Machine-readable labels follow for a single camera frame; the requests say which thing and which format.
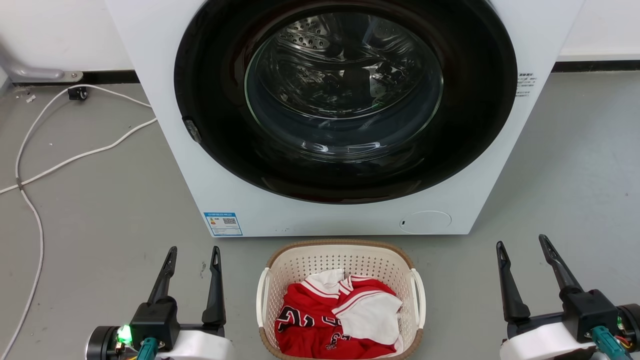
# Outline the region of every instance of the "front-loading washing machine door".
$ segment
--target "front-loading washing machine door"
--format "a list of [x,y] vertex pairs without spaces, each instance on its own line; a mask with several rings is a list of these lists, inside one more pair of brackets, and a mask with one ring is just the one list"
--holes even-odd
[[218,163],[345,204],[459,172],[502,129],[516,82],[485,0],[211,0],[175,65],[182,119]]

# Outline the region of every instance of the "laundry basket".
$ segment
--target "laundry basket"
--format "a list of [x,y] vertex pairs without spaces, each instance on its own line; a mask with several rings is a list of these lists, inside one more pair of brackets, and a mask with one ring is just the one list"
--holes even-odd
[[262,343],[275,357],[301,359],[281,353],[274,334],[288,285],[307,276],[343,268],[345,275],[373,277],[396,292],[403,305],[399,310],[399,330],[404,352],[387,359],[409,357],[420,345],[424,327],[424,286],[409,256],[386,243],[364,240],[313,240],[292,243],[277,251],[260,276],[255,299]]

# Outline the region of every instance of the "basket handle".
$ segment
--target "basket handle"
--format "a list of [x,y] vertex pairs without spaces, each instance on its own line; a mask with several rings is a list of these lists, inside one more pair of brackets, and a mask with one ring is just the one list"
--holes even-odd
[[264,306],[267,304],[267,292],[268,287],[266,283],[268,281],[269,268],[264,268],[260,280],[258,280],[258,292],[255,294],[255,317],[258,320],[258,327],[264,327],[266,321],[266,309]]
[[416,324],[418,325],[418,329],[424,328],[424,322],[426,320],[427,313],[427,304],[425,302],[426,296],[424,294],[424,284],[422,283],[422,278],[416,269],[411,269],[411,277],[413,282],[415,283],[416,288],[418,289],[418,303],[420,304],[420,308],[418,313],[415,316]]

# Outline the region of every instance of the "green led light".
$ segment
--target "green led light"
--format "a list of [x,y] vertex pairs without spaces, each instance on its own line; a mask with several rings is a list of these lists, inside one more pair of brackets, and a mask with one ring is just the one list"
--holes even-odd
[[131,345],[133,337],[131,336],[131,328],[128,325],[123,325],[118,329],[118,341]]

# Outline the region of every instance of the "white cable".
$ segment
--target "white cable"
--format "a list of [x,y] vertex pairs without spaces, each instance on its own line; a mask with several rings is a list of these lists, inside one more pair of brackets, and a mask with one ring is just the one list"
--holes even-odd
[[[79,87],[88,87],[88,88],[94,88],[94,89],[98,89],[98,90],[102,90],[104,92],[108,92],[109,94],[113,94],[113,95],[117,95],[120,97],[124,97],[125,99],[131,100],[135,103],[138,103],[140,105],[144,105],[147,107],[151,107],[151,105],[149,104],[145,104],[144,102],[138,101],[136,99],[133,99],[131,97],[128,97],[126,95],[122,95],[119,94],[117,92],[113,92],[111,90],[107,90],[105,88],[101,88],[95,85],[74,85],[74,86],[70,86],[66,89],[64,89],[63,91],[61,91],[58,95],[56,95],[53,99],[51,99],[51,101],[49,101],[49,103],[47,104],[47,106],[44,107],[44,109],[42,109],[42,111],[40,112],[40,114],[38,115],[38,117],[36,118],[36,120],[33,122],[33,124],[31,125],[31,127],[29,128],[29,131],[27,132],[27,135],[24,137],[24,140],[22,141],[22,145],[20,146],[20,150],[18,151],[18,156],[15,159],[15,177],[16,179],[20,178],[20,172],[19,172],[19,167],[20,167],[20,157],[22,157],[22,151],[24,150],[24,146],[27,144],[27,141],[29,140],[29,137],[31,136],[31,132],[34,129],[34,127],[36,126],[36,124],[38,123],[38,121],[40,120],[40,118],[42,117],[42,114],[44,114],[44,112],[47,110],[47,108],[49,108],[49,106],[60,96],[62,96],[63,94],[65,94],[67,92],[67,90],[69,89],[73,89],[73,88],[79,88]],[[105,147],[101,147],[100,149],[95,149],[92,151],[88,151],[85,152],[84,154],[80,154],[77,156],[74,156],[73,158],[68,159],[67,161],[64,161],[52,168],[50,168],[49,170],[42,172],[34,177],[32,177],[31,179],[27,180],[27,181],[23,181],[21,182],[21,186],[31,183],[33,181],[36,181],[37,179],[40,179],[43,176],[46,176],[47,174],[50,174],[51,172],[54,172],[55,170],[65,166],[66,164],[74,161],[74,160],[78,160],[80,158],[83,158],[85,156],[89,156],[91,154],[95,154],[97,152],[101,152],[101,151],[105,151],[105,150],[109,150],[114,148],[115,146],[117,146],[119,143],[123,142],[126,138],[128,138],[131,134],[135,133],[136,131],[142,129],[145,126],[151,125],[153,124],[155,121],[157,121],[157,118],[153,118],[152,120],[138,125],[136,127],[134,127],[133,129],[129,130],[128,133],[124,134],[123,137],[121,137],[120,139],[118,139],[118,141],[116,141],[115,143],[112,143],[109,146],[105,146]],[[0,190],[0,194],[2,193],[6,193],[10,190],[16,189],[18,188],[18,185],[13,185],[10,186],[6,189]],[[2,354],[2,357],[0,357],[0,360],[5,360],[6,356],[9,354],[9,351],[11,350],[11,348],[13,347],[13,344],[15,343],[15,340],[18,338],[18,334],[20,334],[20,330],[22,329],[22,326],[24,325],[24,321],[27,317],[27,314],[29,313],[29,308],[31,307],[31,303],[33,301],[33,297],[36,293],[36,288],[38,287],[38,281],[40,280],[40,274],[42,273],[42,264],[44,262],[44,232],[42,231],[42,221],[40,219],[40,215],[38,215],[38,211],[36,211],[36,208],[33,206],[33,204],[31,203],[31,201],[29,201],[29,197],[27,197],[27,194],[24,192],[23,189],[20,189],[20,193],[22,194],[22,196],[24,197],[24,200],[27,202],[27,204],[29,205],[29,207],[31,208],[31,211],[33,212],[34,216],[36,217],[36,221],[38,222],[38,230],[40,231],[40,259],[38,261],[38,270],[36,271],[36,277],[35,280],[33,281],[33,286],[31,287],[31,293],[29,294],[29,298],[27,299],[27,304],[24,307],[24,311],[22,312],[22,316],[20,317],[20,322],[18,323],[18,326],[15,330],[15,332],[13,333],[13,336],[11,338],[11,340],[9,341],[9,344],[6,346],[6,349],[4,350],[4,353]]]

